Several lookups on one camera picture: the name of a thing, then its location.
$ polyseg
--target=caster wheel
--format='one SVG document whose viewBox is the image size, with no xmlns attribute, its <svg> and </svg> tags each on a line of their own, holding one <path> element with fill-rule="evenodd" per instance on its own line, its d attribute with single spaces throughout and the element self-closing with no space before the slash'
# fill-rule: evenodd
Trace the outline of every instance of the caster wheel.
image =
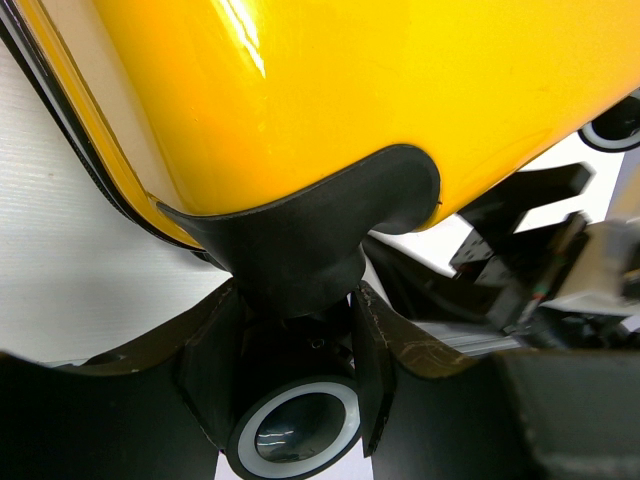
<svg viewBox="0 0 640 480">
<path fill-rule="evenodd" d="M 227 444 L 243 479 L 309 478 L 342 458 L 359 438 L 358 397 L 349 379 L 306 378 L 259 399 Z"/>
<path fill-rule="evenodd" d="M 578 134 L 584 143 L 601 152 L 626 152 L 639 147 L 640 90 L 587 123 Z"/>
<path fill-rule="evenodd" d="M 244 480 L 312 477 L 360 438 L 345 301 L 319 316 L 245 331 L 235 426 L 224 446 Z"/>
</svg>

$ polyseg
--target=white wheel rim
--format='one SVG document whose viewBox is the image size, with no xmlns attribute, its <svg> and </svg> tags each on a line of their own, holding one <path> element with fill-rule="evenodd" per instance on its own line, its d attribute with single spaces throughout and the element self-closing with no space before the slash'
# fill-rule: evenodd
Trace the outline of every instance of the white wheel rim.
<svg viewBox="0 0 640 480">
<path fill-rule="evenodd" d="M 630 97 L 637 98 L 640 100 L 640 90 L 634 91 Z M 607 140 L 606 138 L 602 138 L 598 135 L 593 129 L 593 123 L 589 122 L 584 127 L 582 127 L 582 133 L 585 138 L 589 140 L 594 145 L 597 145 L 600 148 L 604 148 L 607 150 L 618 150 L 621 148 L 628 148 L 636 143 L 640 142 L 640 130 L 631 135 L 628 138 L 623 138 L 622 140 Z"/>
<path fill-rule="evenodd" d="M 283 403 L 309 393 L 324 393 L 336 397 L 342 402 L 345 411 L 344 423 L 336 439 L 319 454 L 292 463 L 273 463 L 262 458 L 255 447 L 258 428 L 267 416 Z M 249 472 L 264 478 L 289 478 L 303 475 L 339 455 L 353 440 L 360 427 L 358 397 L 356 392 L 346 385 L 334 382 L 316 382 L 294 387 L 272 398 L 253 414 L 245 425 L 238 440 L 238 458 Z"/>
</svg>

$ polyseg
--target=white backdrop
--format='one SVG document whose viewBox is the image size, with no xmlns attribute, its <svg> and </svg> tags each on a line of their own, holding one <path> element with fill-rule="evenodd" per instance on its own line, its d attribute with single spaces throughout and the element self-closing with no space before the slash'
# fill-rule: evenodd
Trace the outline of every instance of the white backdrop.
<svg viewBox="0 0 640 480">
<path fill-rule="evenodd" d="M 584 208 L 604 217 L 622 155 L 572 136 L 533 168 L 579 160 L 598 172 L 587 192 L 532 212 L 525 226 Z M 447 270 L 469 227 L 452 218 L 393 241 Z M 32 360 L 86 359 L 186 310 L 227 278 L 122 217 L 93 185 L 0 44 L 0 349 Z M 219 480 L 236 478 L 221 459 Z M 359 446 L 318 479 L 365 480 Z"/>
</svg>

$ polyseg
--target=black rubber trim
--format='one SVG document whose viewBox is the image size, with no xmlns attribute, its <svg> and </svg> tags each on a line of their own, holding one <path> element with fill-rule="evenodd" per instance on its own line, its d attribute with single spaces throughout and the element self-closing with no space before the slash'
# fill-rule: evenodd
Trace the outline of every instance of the black rubber trim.
<svg viewBox="0 0 640 480">
<path fill-rule="evenodd" d="M 34 90 L 46 106 L 63 135 L 71 145 L 71 148 L 80 159 L 83 167 L 95 183 L 96 187 L 98 187 L 98 190 L 100 190 L 116 210 L 132 222 L 140 225 L 152 235 L 178 247 L 193 251 L 202 251 L 177 241 L 163 233 L 161 230 L 157 229 L 145 220 L 131 205 L 129 205 L 127 200 L 120 194 L 118 188 L 109 177 L 98 153 L 93 148 L 93 145 L 82 127 L 82 124 L 78 120 L 73 107 L 58 84 L 53 71 L 45 57 L 42 55 L 37 42 L 27 28 L 17 7 L 10 0 L 0 0 L 0 10 L 3 16 L 8 18 L 11 23 L 10 28 L 5 25 L 3 21 L 0 21 L 0 38 L 2 38 L 2 41 L 7 46 L 9 52 L 11 52 L 11 55 L 20 66 L 20 69 L 26 75 L 29 83 L 31 83 Z M 28 55 L 32 60 L 31 65 L 23 51 L 26 52 L 26 55 Z M 40 78 L 42 78 L 46 84 L 46 89 L 45 86 L 40 83 L 38 75 L 36 75 L 32 69 L 32 65 L 37 69 Z"/>
<path fill-rule="evenodd" d="M 439 194 L 431 157 L 393 145 L 244 212 L 193 216 L 159 207 L 236 277 L 250 305 L 291 318 L 323 310 L 352 291 L 365 269 L 365 235 L 414 230 L 431 216 Z"/>
</svg>

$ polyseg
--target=glossy yellow surface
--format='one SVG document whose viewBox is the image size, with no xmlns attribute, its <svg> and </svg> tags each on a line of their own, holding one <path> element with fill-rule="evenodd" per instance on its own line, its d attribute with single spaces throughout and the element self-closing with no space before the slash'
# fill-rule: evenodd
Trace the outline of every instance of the glossy yellow surface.
<svg viewBox="0 0 640 480">
<path fill-rule="evenodd" d="M 636 0 L 93 5 L 168 173 L 136 208 L 236 212 L 410 143 L 441 173 L 433 224 L 640 85 Z M 119 185 L 142 168 L 100 151 Z"/>
<path fill-rule="evenodd" d="M 16 4 L 27 20 L 58 82 L 71 100 L 80 122 L 84 125 L 120 193 L 143 218 L 160 231 L 186 245 L 199 247 L 198 243 L 184 230 L 158 211 L 155 202 L 138 181 L 134 169 L 131 168 L 111 136 L 107 124 L 100 116 L 72 60 L 37 0 L 20 0 Z"/>
</svg>

